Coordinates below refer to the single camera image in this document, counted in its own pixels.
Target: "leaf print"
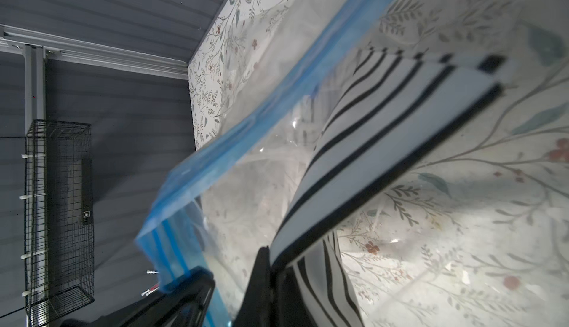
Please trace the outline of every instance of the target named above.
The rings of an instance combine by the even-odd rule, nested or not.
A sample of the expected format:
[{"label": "leaf print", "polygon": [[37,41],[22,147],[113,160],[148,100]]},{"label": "leaf print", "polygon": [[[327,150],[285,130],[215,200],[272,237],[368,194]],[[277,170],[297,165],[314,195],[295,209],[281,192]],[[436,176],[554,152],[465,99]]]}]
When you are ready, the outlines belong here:
[{"label": "leaf print", "polygon": [[399,3],[399,0],[396,0],[394,3],[391,4],[391,6],[389,7],[389,9],[387,11],[387,14],[391,13],[391,11],[397,5],[397,3]]},{"label": "leaf print", "polygon": [[491,272],[491,271],[486,272],[486,273],[484,273],[484,274],[485,274],[486,276],[491,276],[491,277],[502,277],[502,276],[505,276],[505,275],[506,275],[506,273],[494,273],[494,272]]},{"label": "leaf print", "polygon": [[511,214],[511,213],[509,213],[509,212],[506,212],[506,211],[504,211],[504,210],[502,210],[502,209],[497,209],[496,212],[499,213],[499,214],[501,214],[501,215],[504,215],[504,216],[510,216],[510,217],[515,217],[515,216],[516,216],[516,215]]},{"label": "leaf print", "polygon": [[448,192],[447,182],[440,176],[431,173],[421,173],[419,174],[419,179],[432,184],[439,191],[444,192],[449,197],[451,197],[451,194]]},{"label": "leaf print", "polygon": [[544,165],[541,166],[548,174],[550,175],[555,175],[555,173],[553,172],[553,170],[551,170],[548,167],[545,167]]},{"label": "leaf print", "polygon": [[537,53],[541,65],[550,66],[566,55],[565,43],[557,34],[531,23],[522,23],[528,27],[528,45]]},{"label": "leaf print", "polygon": [[397,6],[395,6],[393,11],[394,12],[398,11],[401,8],[401,6],[403,5],[403,3],[405,3],[405,0],[400,0],[399,3],[397,4]]},{"label": "leaf print", "polygon": [[508,253],[508,256],[509,256],[511,259],[514,259],[514,260],[519,261],[520,263],[536,265],[535,263],[533,263],[533,262],[531,262],[531,261],[529,261],[529,260],[523,259],[522,257],[519,257],[519,256],[517,256],[517,255],[515,255],[515,254],[512,254],[512,253]]},{"label": "leaf print", "polygon": [[496,258],[494,255],[488,254],[488,256],[490,257],[490,259],[491,259],[492,261],[494,261],[494,263],[498,264],[499,266],[502,266],[502,263],[500,263],[500,261],[498,260],[498,258]]},{"label": "leaf print", "polygon": [[490,10],[492,7],[494,7],[497,4],[496,1],[491,2],[488,6],[486,6],[486,8],[484,9],[485,11]]},{"label": "leaf print", "polygon": [[401,10],[406,10],[407,7],[409,7],[409,5],[411,4],[411,2],[413,2],[413,0],[407,1],[407,3],[405,4],[405,6],[403,6],[403,8],[401,8]]},{"label": "leaf print", "polygon": [[521,202],[521,201],[512,200],[510,202],[513,203],[514,205],[518,205],[518,206],[526,206],[526,207],[529,206],[527,203]]},{"label": "leaf print", "polygon": [[448,40],[449,40],[448,37],[445,36],[443,33],[439,33],[439,39],[440,39],[440,41],[445,42],[445,43],[448,43]]},{"label": "leaf print", "polygon": [[543,110],[537,114],[535,114],[532,118],[524,122],[523,124],[516,127],[511,133],[512,135],[516,136],[519,134],[528,133],[530,131],[536,130],[538,128],[543,127],[546,124],[550,124],[552,122],[557,121],[563,114],[567,108],[567,103],[563,103],[557,107],[553,107],[551,109]]},{"label": "leaf print", "polygon": [[419,3],[421,3],[421,1],[415,1],[414,4],[412,4],[409,9],[416,9],[417,6],[419,6]]},{"label": "leaf print", "polygon": [[468,12],[468,13],[464,16],[464,19],[467,19],[467,18],[469,18],[469,17],[472,17],[472,16],[476,13],[476,11],[478,11],[477,8],[471,10],[470,12]]}]

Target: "black panel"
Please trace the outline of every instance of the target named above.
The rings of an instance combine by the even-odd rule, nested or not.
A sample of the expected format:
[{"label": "black panel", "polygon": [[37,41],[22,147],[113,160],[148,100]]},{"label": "black panel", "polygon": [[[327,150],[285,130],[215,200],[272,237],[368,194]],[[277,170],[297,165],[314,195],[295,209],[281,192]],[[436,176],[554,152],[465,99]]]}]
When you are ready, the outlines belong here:
[{"label": "black panel", "polygon": [[0,0],[0,23],[189,60],[225,0]]}]

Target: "gray wall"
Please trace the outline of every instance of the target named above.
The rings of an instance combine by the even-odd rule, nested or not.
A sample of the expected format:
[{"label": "gray wall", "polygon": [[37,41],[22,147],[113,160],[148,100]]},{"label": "gray wall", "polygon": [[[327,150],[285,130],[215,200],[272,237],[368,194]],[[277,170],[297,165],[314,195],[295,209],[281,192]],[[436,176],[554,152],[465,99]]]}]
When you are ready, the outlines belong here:
[{"label": "gray wall", "polygon": [[0,0],[0,24],[188,61],[224,0]]},{"label": "gray wall", "polygon": [[[24,131],[23,79],[23,57],[0,53],[3,136]],[[132,241],[168,171],[195,151],[187,81],[51,60],[46,103],[48,119],[92,124],[95,302],[70,315],[92,321],[139,300],[156,282]],[[18,144],[0,142],[0,279],[9,282],[0,292],[0,315],[24,305],[17,199],[23,142],[12,141]],[[4,318],[0,326],[24,325],[24,318]]]},{"label": "gray wall", "polygon": [[[0,137],[24,135],[24,57],[0,52]],[[25,141],[0,138],[0,316],[24,306]],[[20,311],[0,320],[0,326],[24,326]]]}]

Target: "blue plastic edge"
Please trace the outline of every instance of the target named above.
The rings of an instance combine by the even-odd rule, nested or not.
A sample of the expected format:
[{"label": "blue plastic edge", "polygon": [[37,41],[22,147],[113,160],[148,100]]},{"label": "blue plastic edge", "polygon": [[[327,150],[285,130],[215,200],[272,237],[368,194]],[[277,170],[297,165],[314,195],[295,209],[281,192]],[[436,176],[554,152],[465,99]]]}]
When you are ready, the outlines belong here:
[{"label": "blue plastic edge", "polygon": [[297,103],[310,94],[393,0],[347,0],[302,59],[241,123],[175,167],[162,185],[137,237],[174,214],[182,197],[199,195],[228,171]]},{"label": "blue plastic edge", "polygon": [[182,269],[184,270],[184,274],[188,275],[189,274],[188,265],[186,265],[186,261],[181,255],[180,247],[178,247],[178,244],[176,243],[176,238],[174,238],[174,234],[172,233],[172,228],[170,228],[170,223],[168,222],[168,220],[164,220],[162,222],[162,226],[164,227],[164,232],[166,233],[166,236],[170,241],[170,245],[172,246],[172,251],[174,251],[174,255],[176,256],[178,262],[180,263]]},{"label": "blue plastic edge", "polygon": [[172,280],[176,280],[176,276],[174,276],[174,272],[172,271],[172,268],[170,268],[170,264],[166,259],[166,254],[164,253],[164,249],[162,249],[162,244],[160,243],[160,237],[158,236],[158,232],[156,232],[156,230],[152,231],[152,237],[154,238],[154,244],[156,244],[156,250],[158,250],[158,258],[162,261],[162,264],[166,267],[166,269],[172,276]]}]

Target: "red flower print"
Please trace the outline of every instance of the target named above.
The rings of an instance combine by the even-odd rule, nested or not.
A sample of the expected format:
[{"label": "red flower print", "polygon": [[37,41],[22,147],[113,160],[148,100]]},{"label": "red flower print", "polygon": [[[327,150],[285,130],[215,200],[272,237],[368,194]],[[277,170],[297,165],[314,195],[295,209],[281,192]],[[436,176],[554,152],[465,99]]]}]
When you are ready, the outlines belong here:
[{"label": "red flower print", "polygon": [[516,182],[524,182],[523,180],[523,171],[519,169],[512,170],[514,174],[516,174]]},{"label": "red flower print", "polygon": [[504,278],[503,284],[509,290],[515,290],[520,287],[520,280],[517,277],[510,275]]},{"label": "red flower print", "polygon": [[377,245],[374,245],[371,240],[365,244],[365,247],[367,248],[367,252],[372,253],[373,255],[377,255],[377,252],[380,251],[380,248]]},{"label": "red flower print", "polygon": [[556,142],[557,148],[547,154],[551,161],[569,162],[569,138],[560,138]]}]

